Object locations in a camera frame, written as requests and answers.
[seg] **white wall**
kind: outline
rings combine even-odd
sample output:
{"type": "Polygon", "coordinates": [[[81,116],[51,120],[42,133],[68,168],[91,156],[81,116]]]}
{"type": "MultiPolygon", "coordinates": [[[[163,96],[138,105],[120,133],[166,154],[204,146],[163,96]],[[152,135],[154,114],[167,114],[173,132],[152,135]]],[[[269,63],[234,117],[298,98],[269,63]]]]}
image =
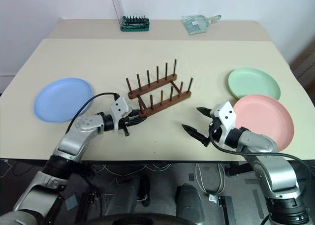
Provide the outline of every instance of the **white wall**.
{"type": "MultiPolygon", "coordinates": [[[[258,21],[288,62],[315,37],[315,0],[122,1],[127,15],[150,19],[221,14],[225,20],[258,21]]],[[[60,17],[116,17],[111,0],[0,0],[0,5],[0,75],[14,75],[60,17]]],[[[6,83],[0,81],[1,93],[6,83]]]]}

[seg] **metal bracket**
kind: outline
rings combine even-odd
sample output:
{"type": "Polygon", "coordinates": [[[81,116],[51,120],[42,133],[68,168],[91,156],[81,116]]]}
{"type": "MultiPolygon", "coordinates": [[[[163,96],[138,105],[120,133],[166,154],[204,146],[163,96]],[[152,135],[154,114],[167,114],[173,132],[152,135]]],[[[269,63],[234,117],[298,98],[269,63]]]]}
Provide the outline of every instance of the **metal bracket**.
{"type": "Polygon", "coordinates": [[[232,197],[219,196],[219,207],[223,209],[224,221],[226,225],[236,225],[234,207],[232,197]]]}
{"type": "Polygon", "coordinates": [[[251,172],[251,171],[253,171],[253,168],[248,162],[242,165],[230,164],[230,168],[227,170],[229,176],[237,176],[238,174],[251,172]]]}

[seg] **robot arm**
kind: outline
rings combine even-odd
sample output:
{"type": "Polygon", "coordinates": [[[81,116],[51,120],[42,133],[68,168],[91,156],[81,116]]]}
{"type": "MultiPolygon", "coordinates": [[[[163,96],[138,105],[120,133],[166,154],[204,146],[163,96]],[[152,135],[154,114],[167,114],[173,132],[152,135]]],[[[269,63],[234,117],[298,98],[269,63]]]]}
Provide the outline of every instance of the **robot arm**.
{"type": "MultiPolygon", "coordinates": [[[[258,135],[246,128],[235,128],[236,115],[229,102],[218,104],[213,110],[197,108],[213,119],[209,125],[209,137],[196,129],[183,125],[186,132],[208,146],[213,140],[220,147],[225,145],[240,153],[277,153],[276,143],[265,135],[258,135]]],[[[250,163],[265,196],[274,225],[311,225],[292,166],[279,156],[243,155],[250,163]]]]}
{"type": "Polygon", "coordinates": [[[136,125],[146,118],[138,116],[139,110],[130,112],[126,100],[118,98],[109,114],[99,113],[78,117],[69,132],[55,148],[42,171],[37,172],[32,182],[14,206],[14,211],[0,217],[0,224],[41,224],[47,217],[57,214],[63,198],[60,192],[68,183],[70,175],[82,168],[80,162],[89,141],[104,131],[123,129],[128,136],[128,126],[136,125]]]}

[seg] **wooden peg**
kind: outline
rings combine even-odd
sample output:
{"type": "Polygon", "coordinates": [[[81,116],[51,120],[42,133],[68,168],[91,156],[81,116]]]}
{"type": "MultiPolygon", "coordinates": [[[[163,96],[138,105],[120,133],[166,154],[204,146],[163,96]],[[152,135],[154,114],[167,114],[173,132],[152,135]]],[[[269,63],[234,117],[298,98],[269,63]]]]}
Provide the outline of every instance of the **wooden peg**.
{"type": "Polygon", "coordinates": [[[176,86],[176,84],[174,83],[174,81],[171,81],[171,84],[172,84],[172,86],[174,86],[174,88],[176,89],[176,91],[179,93],[179,89],[178,89],[178,87],[176,86]]]}
{"type": "Polygon", "coordinates": [[[192,78],[190,79],[190,83],[189,83],[189,87],[188,87],[188,90],[187,90],[187,92],[189,92],[190,91],[190,88],[191,88],[191,84],[192,84],[192,78]]]}
{"type": "Polygon", "coordinates": [[[157,82],[158,82],[158,66],[157,66],[157,82]]]}
{"type": "Polygon", "coordinates": [[[172,101],[173,99],[173,90],[174,90],[174,86],[171,87],[171,96],[169,97],[169,101],[172,101]]]}
{"type": "Polygon", "coordinates": [[[137,74],[137,79],[138,79],[138,85],[139,85],[139,89],[141,90],[141,83],[140,83],[140,77],[139,77],[139,74],[137,74]]]}
{"type": "Polygon", "coordinates": [[[149,70],[147,70],[147,76],[148,76],[148,84],[149,86],[151,86],[149,70]]]}
{"type": "Polygon", "coordinates": [[[180,89],[179,89],[179,94],[178,94],[178,97],[180,97],[181,96],[181,94],[182,94],[182,90],[183,90],[183,82],[181,82],[181,87],[180,87],[180,89]]]}
{"type": "Polygon", "coordinates": [[[139,103],[139,107],[140,107],[140,112],[143,113],[143,107],[142,107],[140,100],[138,100],[138,103],[139,103]]]}
{"type": "Polygon", "coordinates": [[[163,105],[163,91],[161,91],[161,106],[163,105]]]}
{"type": "Polygon", "coordinates": [[[138,99],[139,99],[139,101],[140,101],[140,103],[141,103],[143,109],[146,109],[147,106],[146,106],[146,104],[144,103],[144,101],[143,101],[143,99],[141,98],[141,96],[137,96],[137,97],[138,97],[138,99]]]}
{"type": "Polygon", "coordinates": [[[150,95],[151,109],[153,110],[153,96],[150,95]]]}
{"type": "Polygon", "coordinates": [[[167,80],[167,63],[165,63],[165,79],[167,80]]]}
{"type": "Polygon", "coordinates": [[[131,89],[131,86],[130,86],[128,78],[126,78],[126,81],[127,81],[127,85],[128,85],[128,88],[129,88],[129,92],[132,93],[132,89],[131,89]]]}
{"type": "Polygon", "coordinates": [[[173,76],[175,76],[176,65],[177,65],[177,59],[175,59],[175,60],[174,60],[174,71],[173,71],[173,76]]]}

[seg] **plastic plate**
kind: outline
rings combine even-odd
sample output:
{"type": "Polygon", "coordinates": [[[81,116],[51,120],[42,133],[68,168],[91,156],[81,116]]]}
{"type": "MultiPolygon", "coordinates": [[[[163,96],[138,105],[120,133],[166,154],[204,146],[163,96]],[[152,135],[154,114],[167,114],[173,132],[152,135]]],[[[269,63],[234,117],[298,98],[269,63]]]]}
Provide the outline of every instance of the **plastic plate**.
{"type": "Polygon", "coordinates": [[[278,150],[284,150],[293,139],[294,125],[286,108],[277,100],[263,95],[241,98],[234,105],[236,127],[245,127],[272,138],[278,150]]]}
{"type": "Polygon", "coordinates": [[[34,113],[45,122],[65,122],[72,119],[82,105],[92,96],[91,86],[82,79],[66,78],[58,80],[46,86],[38,94],[34,102],[34,113]]]}
{"type": "Polygon", "coordinates": [[[231,72],[228,86],[237,98],[249,95],[265,95],[280,99],[281,91],[277,82],[267,73],[254,68],[240,68],[231,72]]]}

